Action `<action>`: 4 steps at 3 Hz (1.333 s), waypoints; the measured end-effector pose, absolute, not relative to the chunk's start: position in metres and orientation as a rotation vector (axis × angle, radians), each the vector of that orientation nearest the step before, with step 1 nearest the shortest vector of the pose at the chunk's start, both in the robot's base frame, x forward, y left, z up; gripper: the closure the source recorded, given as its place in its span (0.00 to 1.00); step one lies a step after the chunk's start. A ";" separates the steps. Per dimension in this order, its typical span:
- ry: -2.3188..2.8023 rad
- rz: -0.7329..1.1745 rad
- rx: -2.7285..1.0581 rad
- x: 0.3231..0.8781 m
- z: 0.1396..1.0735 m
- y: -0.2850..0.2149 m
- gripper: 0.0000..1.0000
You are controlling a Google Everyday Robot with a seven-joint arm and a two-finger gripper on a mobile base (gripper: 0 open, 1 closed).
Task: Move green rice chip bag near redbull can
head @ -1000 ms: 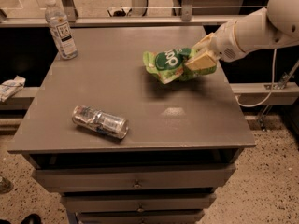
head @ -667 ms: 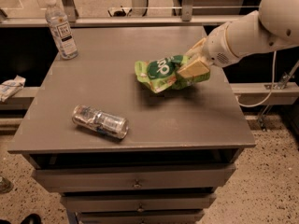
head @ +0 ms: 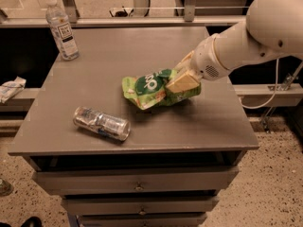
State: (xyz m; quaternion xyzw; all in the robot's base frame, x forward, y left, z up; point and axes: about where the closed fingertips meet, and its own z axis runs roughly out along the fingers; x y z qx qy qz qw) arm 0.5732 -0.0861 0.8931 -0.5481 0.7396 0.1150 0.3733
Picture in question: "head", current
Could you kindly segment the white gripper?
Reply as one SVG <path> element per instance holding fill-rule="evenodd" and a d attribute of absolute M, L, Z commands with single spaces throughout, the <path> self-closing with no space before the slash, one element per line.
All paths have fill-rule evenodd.
<path fill-rule="evenodd" d="M 218 33 L 201 41 L 194 51 L 190 51 L 174 67 L 179 73 L 173 78 L 166 88 L 173 93 L 181 93 L 194 89 L 200 85 L 200 82 L 188 71 L 197 69 L 203 79 L 216 80 L 228 76 L 231 71 L 225 68 L 220 62 L 215 51 L 215 40 Z"/>

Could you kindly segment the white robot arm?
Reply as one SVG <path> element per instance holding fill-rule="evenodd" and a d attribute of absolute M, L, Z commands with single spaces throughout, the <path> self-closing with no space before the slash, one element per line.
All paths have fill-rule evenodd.
<path fill-rule="evenodd" d="M 175 67 L 166 88 L 181 93 L 250 64 L 303 59 L 303 0 L 254 0 L 245 19 L 201 41 Z"/>

